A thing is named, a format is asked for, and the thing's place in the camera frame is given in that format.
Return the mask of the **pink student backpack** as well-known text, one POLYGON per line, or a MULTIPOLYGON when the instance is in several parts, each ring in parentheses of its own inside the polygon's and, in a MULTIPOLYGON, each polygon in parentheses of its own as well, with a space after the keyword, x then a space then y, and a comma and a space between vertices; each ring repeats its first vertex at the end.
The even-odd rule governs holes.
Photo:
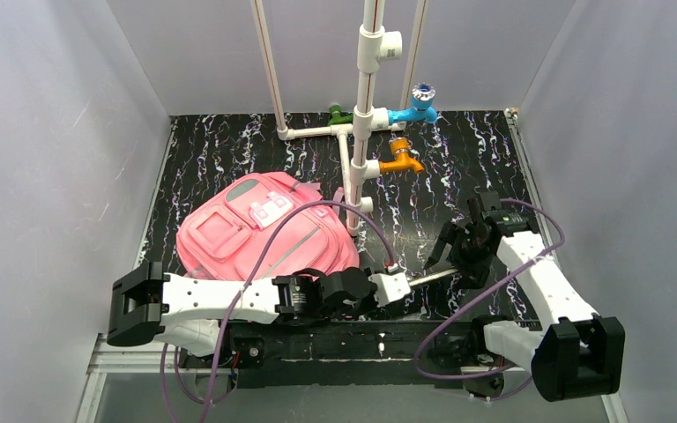
POLYGON ((285 172, 247 174, 187 216, 176 250, 192 278, 245 280, 305 268, 324 273, 360 263, 335 206, 317 182, 285 172))

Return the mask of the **green cover book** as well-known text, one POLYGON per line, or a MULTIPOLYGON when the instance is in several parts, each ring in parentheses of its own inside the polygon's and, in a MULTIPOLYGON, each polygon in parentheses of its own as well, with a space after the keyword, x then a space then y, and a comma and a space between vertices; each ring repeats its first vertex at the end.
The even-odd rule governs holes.
POLYGON ((408 284, 412 289, 420 289, 422 286, 428 286, 430 284, 433 284, 439 279, 452 277, 457 274, 459 274, 459 271, 457 269, 454 268, 447 269, 444 271, 430 273, 428 275, 416 278, 414 280, 410 280, 408 284))

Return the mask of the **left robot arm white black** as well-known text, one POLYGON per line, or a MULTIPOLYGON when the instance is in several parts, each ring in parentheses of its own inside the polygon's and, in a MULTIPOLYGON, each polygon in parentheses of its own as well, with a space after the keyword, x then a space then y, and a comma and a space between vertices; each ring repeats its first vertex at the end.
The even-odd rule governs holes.
POLYGON ((350 267, 330 274, 305 269, 246 285, 182 277, 159 262, 144 263, 112 286, 107 342, 135 347, 160 341, 208 356, 226 323, 305 325, 361 315, 390 303, 393 280, 350 267))

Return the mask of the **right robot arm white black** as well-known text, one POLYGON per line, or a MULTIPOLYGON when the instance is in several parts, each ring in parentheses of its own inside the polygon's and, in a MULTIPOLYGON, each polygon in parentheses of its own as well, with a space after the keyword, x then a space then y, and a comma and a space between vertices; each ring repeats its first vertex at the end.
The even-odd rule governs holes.
POLYGON ((463 339, 448 346, 464 360, 486 354, 502 360, 505 367, 521 367, 548 402, 616 393, 621 385, 624 327, 586 302, 554 262, 551 254, 565 237, 546 246, 535 220, 506 209, 509 203, 494 191, 469 198, 470 222, 445 223, 425 266, 446 259, 471 288, 483 289, 476 301, 515 279, 542 330, 529 331, 506 316, 480 316, 471 321, 463 339), (494 260, 510 272, 483 288, 494 260))

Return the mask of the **orange tap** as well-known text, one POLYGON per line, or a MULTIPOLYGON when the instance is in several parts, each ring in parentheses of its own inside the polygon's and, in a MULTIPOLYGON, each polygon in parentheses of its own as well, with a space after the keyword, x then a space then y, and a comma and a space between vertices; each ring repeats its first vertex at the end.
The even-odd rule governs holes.
POLYGON ((398 137, 390 142, 392 161, 379 163, 380 174, 413 171, 420 174, 425 167, 411 154, 411 146, 406 137, 398 137))

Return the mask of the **blue tap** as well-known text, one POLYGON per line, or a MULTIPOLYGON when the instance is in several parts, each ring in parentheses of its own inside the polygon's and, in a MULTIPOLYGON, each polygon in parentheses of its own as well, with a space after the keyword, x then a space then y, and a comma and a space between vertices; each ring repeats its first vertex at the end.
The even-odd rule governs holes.
POLYGON ((389 110, 389 125, 401 124, 402 122, 426 122, 434 124, 437 120, 437 112, 433 108, 436 95, 435 88, 427 83, 415 85, 410 94, 409 108, 403 110, 389 110))

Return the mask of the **green pipe valve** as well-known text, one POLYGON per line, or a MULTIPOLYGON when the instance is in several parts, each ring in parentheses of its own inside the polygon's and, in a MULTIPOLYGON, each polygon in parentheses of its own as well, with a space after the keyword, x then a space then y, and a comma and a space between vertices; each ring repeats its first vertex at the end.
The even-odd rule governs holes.
POLYGON ((332 104, 329 107, 329 115, 328 126, 350 124, 353 122, 353 113, 345 113, 339 104, 332 104))

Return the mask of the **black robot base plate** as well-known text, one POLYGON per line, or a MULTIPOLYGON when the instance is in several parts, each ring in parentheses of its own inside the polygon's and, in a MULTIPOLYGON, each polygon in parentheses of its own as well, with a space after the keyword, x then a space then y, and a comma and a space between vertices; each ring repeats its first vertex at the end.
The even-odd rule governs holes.
POLYGON ((477 354, 468 322, 456 322, 415 360, 436 321, 355 321, 316 326, 230 323, 217 375, 228 388, 431 385, 499 395, 504 361, 477 354))

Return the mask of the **white PVC pipe frame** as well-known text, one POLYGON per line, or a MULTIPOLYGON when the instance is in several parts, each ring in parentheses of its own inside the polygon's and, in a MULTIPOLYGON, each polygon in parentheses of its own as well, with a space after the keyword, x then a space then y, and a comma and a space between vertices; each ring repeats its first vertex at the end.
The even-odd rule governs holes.
POLYGON ((290 141, 299 137, 335 137, 341 159, 345 202, 358 211, 372 211, 373 200, 364 197, 362 189, 367 180, 381 174, 381 165, 376 160, 368 159, 369 138, 375 131, 400 130, 403 127, 400 122, 391 122, 389 110, 373 106, 381 62, 398 59, 403 51, 402 34, 398 31, 388 32, 383 26, 385 2, 366 1, 363 5, 362 23, 358 31, 359 81, 353 122, 305 130, 293 130, 286 124, 264 4, 261 1, 252 1, 250 7, 256 24, 279 139, 290 141))

